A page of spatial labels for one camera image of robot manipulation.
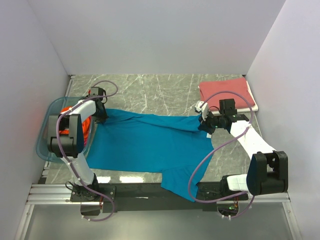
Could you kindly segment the blue t-shirt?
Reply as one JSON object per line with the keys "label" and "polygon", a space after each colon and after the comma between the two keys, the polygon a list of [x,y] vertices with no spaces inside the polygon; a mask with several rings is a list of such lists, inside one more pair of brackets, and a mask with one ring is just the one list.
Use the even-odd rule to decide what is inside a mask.
{"label": "blue t-shirt", "polygon": [[198,116],[161,116],[107,110],[86,157],[91,169],[150,172],[162,175],[161,187],[193,200],[208,167],[197,165],[214,148],[198,129]]}

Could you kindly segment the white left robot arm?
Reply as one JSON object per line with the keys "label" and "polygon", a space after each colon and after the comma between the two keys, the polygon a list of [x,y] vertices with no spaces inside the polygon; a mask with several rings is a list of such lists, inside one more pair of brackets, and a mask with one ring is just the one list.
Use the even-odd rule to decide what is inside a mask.
{"label": "white left robot arm", "polygon": [[70,113],[60,117],[53,114],[48,117],[47,148],[60,158],[75,177],[75,185],[83,186],[82,195],[88,201],[96,200],[100,195],[99,183],[85,158],[85,131],[83,123],[105,123],[108,118],[103,98],[106,91],[101,87],[92,87],[89,94],[78,101],[79,107],[68,107],[63,111]]}

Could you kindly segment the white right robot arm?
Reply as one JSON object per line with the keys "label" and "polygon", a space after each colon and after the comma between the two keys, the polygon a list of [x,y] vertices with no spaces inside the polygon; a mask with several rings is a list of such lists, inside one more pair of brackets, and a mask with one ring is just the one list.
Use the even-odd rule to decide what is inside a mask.
{"label": "white right robot arm", "polygon": [[224,176],[219,187],[222,198],[230,200],[237,192],[253,196],[284,193],[288,190],[288,156],[271,147],[252,127],[245,114],[238,113],[233,98],[219,101],[219,114],[209,110],[208,103],[198,101],[199,130],[212,135],[216,129],[228,131],[251,158],[246,174]]}

